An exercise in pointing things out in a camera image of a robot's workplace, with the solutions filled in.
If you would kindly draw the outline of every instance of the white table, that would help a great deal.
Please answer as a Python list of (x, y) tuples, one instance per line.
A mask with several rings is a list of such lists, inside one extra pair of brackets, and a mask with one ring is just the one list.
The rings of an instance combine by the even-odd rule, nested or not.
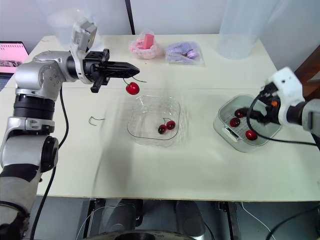
[[(183, 137), (169, 148), (133, 142), (126, 126), (135, 96), (126, 93), (119, 79), (112, 79), (98, 94), (91, 93), (89, 86), (80, 82), (65, 83), (63, 96), (70, 131), (59, 150), (49, 195), (219, 201), (320, 200), (320, 160), (316, 147), (269, 142), (255, 152), (242, 153), (213, 129), (218, 109), (226, 101), (239, 94), (256, 95), (264, 79), (275, 71), (260, 42), (249, 58), (232, 61), (215, 53), (212, 45), (216, 35), (157, 36), (160, 44), (183, 39), (199, 43), (206, 65), (197, 67), (169, 65), (163, 59), (134, 59), (127, 51), (132, 38), (106, 36), (105, 43), (109, 43), (106, 46), (111, 48), (110, 60), (126, 61), (140, 68), (139, 78), (148, 83), (139, 84), (139, 95), (173, 97), (181, 104)], [(59, 50), (53, 37), (44, 40), (35, 52)], [(0, 136), (4, 134), (7, 117), (12, 115), (13, 86), (12, 79), (0, 92), (0, 124), (3, 126)], [(92, 126), (88, 123), (90, 116), (106, 119)], [(65, 121), (59, 100), (54, 120), (53, 136), (62, 139)], [(312, 141), (300, 127), (283, 127), (276, 137)], [(39, 195), (45, 192), (50, 174), (43, 175)]]

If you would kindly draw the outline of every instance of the clear plastic container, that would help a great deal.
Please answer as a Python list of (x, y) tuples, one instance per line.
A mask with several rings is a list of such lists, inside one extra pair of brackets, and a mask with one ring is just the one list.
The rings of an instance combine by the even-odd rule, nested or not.
[(227, 0), (216, 51), (229, 59), (247, 57), (280, 0)]
[[(180, 104), (171, 97), (139, 96), (132, 106), (128, 133), (137, 144), (169, 147), (176, 141), (180, 111)], [(159, 134), (159, 126), (169, 119), (175, 122), (175, 128)]]
[[(259, 146), (266, 144), (269, 140), (258, 136), (256, 140), (249, 140), (246, 137), (246, 131), (249, 130), (245, 117), (240, 118), (240, 125), (237, 127), (230, 126), (230, 120), (235, 117), (235, 111), (240, 108), (249, 107), (254, 97), (249, 95), (239, 95), (228, 101), (219, 109), (218, 115), (213, 122), (213, 127), (229, 144), (240, 152), (251, 152)], [(257, 101), (254, 110), (260, 111), (266, 115), (266, 105), (261, 101)], [(272, 138), (281, 128), (280, 125), (269, 123), (263, 125), (254, 119), (250, 119), (250, 123), (258, 133)]]

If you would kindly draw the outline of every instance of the red cherry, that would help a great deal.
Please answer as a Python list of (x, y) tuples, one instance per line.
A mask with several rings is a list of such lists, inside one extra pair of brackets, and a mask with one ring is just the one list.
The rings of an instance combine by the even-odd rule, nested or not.
[(170, 120), (170, 121), (168, 121), (168, 122), (166, 123), (166, 128), (169, 129), (169, 130), (174, 129), (175, 126), (176, 126), (176, 123), (175, 123), (175, 121), (173, 121), (173, 120)]
[(126, 87), (125, 90), (131, 94), (131, 95), (136, 95), (139, 93), (140, 89), (138, 84), (136, 84), (135, 82), (130, 82)]
[(247, 139), (253, 141), (258, 138), (257, 134), (254, 131), (248, 130), (245, 132), (245, 136)]
[(245, 115), (243, 115), (243, 114), (239, 111), (239, 109), (238, 109), (238, 110), (235, 110), (234, 115), (235, 115), (237, 118), (243, 118), (243, 117), (245, 117)]
[(237, 117), (234, 117), (230, 120), (230, 126), (233, 127), (233, 128), (236, 128), (240, 125), (241, 121), (239, 118)]
[(167, 131), (167, 126), (164, 124), (161, 124), (158, 128), (158, 133), (164, 134)]

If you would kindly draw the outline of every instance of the transparent bowl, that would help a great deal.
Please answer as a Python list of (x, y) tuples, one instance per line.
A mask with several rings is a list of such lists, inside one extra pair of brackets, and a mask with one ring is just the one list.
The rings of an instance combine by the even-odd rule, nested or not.
[[(248, 153), (253, 151), (259, 146), (262, 146), (268, 142), (267, 139), (258, 137), (256, 140), (248, 140), (246, 137), (246, 131), (249, 127), (246, 122), (246, 118), (240, 118), (240, 125), (237, 127), (230, 126), (230, 120), (235, 117), (235, 111), (243, 107), (249, 107), (254, 100), (250, 95), (238, 95), (223, 105), (213, 122), (213, 127), (217, 133), (219, 133), (229, 144), (240, 152)], [(263, 115), (267, 114), (266, 105), (257, 101), (254, 110), (260, 111)], [(272, 138), (281, 128), (280, 125), (275, 123), (268, 123), (263, 125), (254, 119), (250, 119), (250, 123), (253, 129), (257, 130), (262, 135)]]
[[(128, 133), (137, 144), (169, 147), (179, 131), (180, 110), (180, 104), (172, 97), (139, 96), (132, 106)], [(175, 122), (175, 128), (159, 134), (159, 126), (169, 120)]]

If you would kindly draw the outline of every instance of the black cable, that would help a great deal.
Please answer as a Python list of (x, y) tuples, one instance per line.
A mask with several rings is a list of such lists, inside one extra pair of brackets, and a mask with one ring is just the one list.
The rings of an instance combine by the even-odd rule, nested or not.
[(297, 218), (297, 217), (299, 217), (299, 216), (301, 216), (301, 215), (303, 215), (303, 214), (307, 214), (307, 213), (309, 213), (309, 212), (312, 212), (312, 211), (314, 211), (314, 210), (316, 210), (316, 209), (318, 209), (318, 208), (320, 208), (320, 204), (318, 204), (317, 206), (314, 206), (314, 207), (312, 207), (312, 208), (310, 208), (310, 209), (308, 209), (308, 210), (299, 212), (299, 213), (297, 213), (297, 214), (295, 214), (295, 215), (293, 215), (293, 216), (291, 216), (291, 217), (288, 217), (287, 219), (283, 220), (282, 222), (278, 223), (274, 228), (271, 229), (271, 231), (269, 232), (269, 234), (266, 236), (265, 240), (270, 240), (271, 237), (272, 237), (272, 235), (275, 234), (275, 232), (278, 230), (278, 228), (279, 228), (281, 225), (283, 225), (283, 224), (285, 224), (286, 222), (288, 222), (289, 220), (295, 219), (295, 218)]
[(216, 239), (215, 239), (215, 235), (212, 233), (210, 227), (208, 227), (208, 225), (207, 225), (205, 222), (203, 222), (203, 223), (204, 223), (204, 225), (206, 226), (206, 228), (209, 230), (209, 232), (210, 232), (210, 234), (211, 234), (212, 240), (216, 240)]
[(281, 139), (274, 139), (274, 138), (270, 138), (270, 137), (267, 137), (267, 136), (264, 136), (260, 133), (258, 133), (256, 130), (253, 129), (253, 127), (251, 126), (251, 123), (250, 123), (250, 114), (252, 112), (252, 110), (254, 109), (254, 106), (256, 105), (258, 99), (261, 97), (262, 95), (259, 94), (254, 100), (253, 102), (251, 103), (247, 113), (246, 113), (246, 123), (249, 127), (249, 129), (251, 131), (253, 131), (255, 134), (257, 134), (259, 137), (261, 138), (264, 138), (264, 139), (268, 139), (268, 140), (271, 140), (271, 141), (275, 141), (275, 142), (281, 142), (281, 143), (287, 143), (287, 144), (303, 144), (303, 145), (311, 145), (311, 146), (317, 146), (317, 144), (315, 143), (312, 143), (312, 142), (306, 142), (306, 141), (289, 141), (289, 140), (281, 140)]
[[(59, 95), (60, 95), (60, 102), (61, 102), (62, 111), (63, 111), (63, 115), (64, 115), (64, 120), (65, 120), (65, 133), (64, 133), (63, 139), (59, 143), (59, 149), (60, 149), (61, 146), (64, 144), (67, 136), (68, 136), (69, 121), (68, 121), (68, 116), (67, 116), (67, 112), (66, 112), (66, 109), (65, 109), (65, 103), (64, 103), (63, 94), (62, 94), (62, 86), (60, 88)], [(31, 229), (31, 233), (30, 233), (30, 240), (34, 240), (34, 238), (35, 238), (36, 228), (37, 228), (37, 224), (38, 224), (38, 221), (39, 221), (39, 218), (40, 218), (40, 214), (41, 214), (42, 208), (44, 207), (44, 204), (45, 204), (45, 201), (47, 199), (47, 196), (48, 196), (49, 190), (51, 188), (51, 185), (52, 185), (52, 183), (54, 181), (55, 174), (56, 174), (56, 166), (52, 169), (52, 173), (51, 173), (51, 177), (50, 177), (48, 186), (46, 187), (46, 190), (45, 190), (45, 193), (44, 193), (44, 195), (42, 197), (42, 200), (41, 200), (41, 203), (39, 205), (38, 211), (36, 212), (36, 215), (35, 215), (35, 218), (34, 218), (34, 222), (33, 222), (33, 225), (32, 225), (32, 229)]]

